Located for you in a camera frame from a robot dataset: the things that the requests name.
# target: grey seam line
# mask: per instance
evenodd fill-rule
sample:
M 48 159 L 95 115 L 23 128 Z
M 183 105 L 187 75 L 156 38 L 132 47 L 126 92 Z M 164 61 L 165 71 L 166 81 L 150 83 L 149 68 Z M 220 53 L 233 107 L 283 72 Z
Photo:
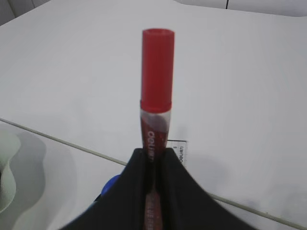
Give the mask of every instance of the grey seam line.
M 53 137 L 53 136 L 50 136 L 50 135 L 47 135 L 47 134 L 45 134 L 45 133 L 36 131 L 36 130 L 34 130 L 34 129 L 31 129 L 31 128 L 28 128 L 28 127 L 19 125 L 19 124 L 17 124 L 17 123 L 12 122 L 12 121 L 5 120 L 5 119 L 3 119 L 3 118 L 1 118 L 1 117 L 0 117 L 0 121 L 2 121 L 2 122 L 4 122 L 4 123 L 7 123 L 7 124 L 9 124 L 9 125 L 15 126 L 15 127 L 17 127 L 17 128 L 24 129 L 24 130 L 29 131 L 29 132 L 31 132 L 31 133 L 40 135 L 40 136 L 42 136 L 42 137 L 51 139 L 51 140 L 53 140 L 53 141 L 62 143 L 62 144 L 64 144 L 64 145 L 68 145 L 68 146 L 73 147 L 73 148 L 75 148 L 75 149 L 78 149 L 78 150 L 82 150 L 82 151 L 84 151 L 84 152 L 91 153 L 91 154 L 96 155 L 96 156 L 98 156 L 98 157 L 102 157 L 102 158 L 107 159 L 107 160 L 109 160 L 109 161 L 112 161 L 112 162 L 115 162 L 115 163 L 118 163 L 118 164 L 121 164 L 121 165 L 124 165 L 124 166 L 127 165 L 127 163 L 124 162 L 124 161 L 120 161 L 120 160 L 115 159 L 115 158 L 113 158 L 113 157 L 109 157 L 109 156 L 107 156 L 107 155 L 105 155 L 105 154 L 101 154 L 101 153 L 99 153 L 99 152 L 96 152 L 96 151 L 93 151 L 93 150 L 90 150 L 90 149 L 81 147 L 81 146 L 79 146 L 79 145 L 75 145 L 75 144 L 73 144 L 73 143 L 70 143 L 70 142 L 61 140 L 61 139 L 59 139 L 59 138 L 55 138 L 55 137 Z M 248 207 L 248 206 L 245 206 L 245 205 L 241 205 L 241 204 L 239 204 L 239 203 L 237 203 L 237 202 L 234 202 L 234 201 L 231 201 L 231 200 L 222 198 L 222 197 L 217 196 L 217 195 L 214 195 L 214 194 L 212 194 L 212 193 L 209 193 L 209 195 L 210 195 L 213 199 L 215 199 L 215 200 L 221 201 L 221 202 L 223 202 L 223 203 L 229 204 L 229 205 L 231 205 L 231 206 L 237 207 L 237 208 L 242 209 L 242 210 L 245 210 L 245 211 L 247 211 L 247 212 L 256 214 L 256 215 L 258 215 L 258 216 L 261 216 L 261 217 L 264 217 L 264 218 L 273 220 L 273 221 L 275 221 L 275 222 L 278 222 L 278 223 L 287 225 L 287 226 L 292 227 L 292 228 L 295 228 L 295 229 L 307 230 L 306 227 L 303 227 L 303 226 L 301 226 L 301 225 L 299 225 L 299 224 L 295 224 L 295 223 L 293 223 L 293 222 L 284 220 L 284 219 L 282 219 L 282 218 L 278 218 L 278 217 L 272 216 L 272 215 L 270 215 L 270 214 L 268 214 L 268 213 L 264 213 L 264 212 L 255 210 L 255 209 L 253 209 L 253 208 L 251 208 L 251 207 Z

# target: marker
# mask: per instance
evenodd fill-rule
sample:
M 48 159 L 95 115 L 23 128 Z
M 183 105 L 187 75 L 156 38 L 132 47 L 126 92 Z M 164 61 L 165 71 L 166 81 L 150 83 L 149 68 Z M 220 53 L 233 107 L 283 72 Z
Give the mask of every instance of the marker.
M 162 230 L 156 166 L 166 148 L 169 130 L 175 33 L 167 29 L 143 31 L 141 128 L 148 156 L 146 173 L 145 230 Z

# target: white table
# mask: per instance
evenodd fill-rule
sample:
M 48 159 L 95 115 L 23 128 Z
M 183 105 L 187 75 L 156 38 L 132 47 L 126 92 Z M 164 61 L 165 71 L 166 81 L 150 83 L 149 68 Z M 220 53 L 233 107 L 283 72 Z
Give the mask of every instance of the white table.
M 307 18 L 53 0 L 0 27 L 0 117 L 127 161 L 141 30 L 176 32 L 170 139 L 207 191 L 307 226 Z
M 21 142 L 11 169 L 16 194 L 0 214 L 5 230 L 57 230 L 85 211 L 124 166 L 0 122 Z

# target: blue object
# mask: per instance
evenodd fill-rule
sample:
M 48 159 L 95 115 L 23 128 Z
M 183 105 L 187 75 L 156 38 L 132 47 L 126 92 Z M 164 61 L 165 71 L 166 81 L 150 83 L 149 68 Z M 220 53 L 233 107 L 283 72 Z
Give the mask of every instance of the blue object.
M 115 184 L 120 175 L 113 176 L 101 190 L 101 195 L 103 196 L 106 192 Z

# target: red marker cap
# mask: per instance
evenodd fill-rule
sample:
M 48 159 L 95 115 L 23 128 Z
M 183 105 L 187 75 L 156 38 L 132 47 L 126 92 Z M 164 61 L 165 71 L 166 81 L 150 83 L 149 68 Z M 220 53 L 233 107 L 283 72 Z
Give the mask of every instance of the red marker cap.
M 172 107 L 175 33 L 143 30 L 141 109 L 164 113 Z

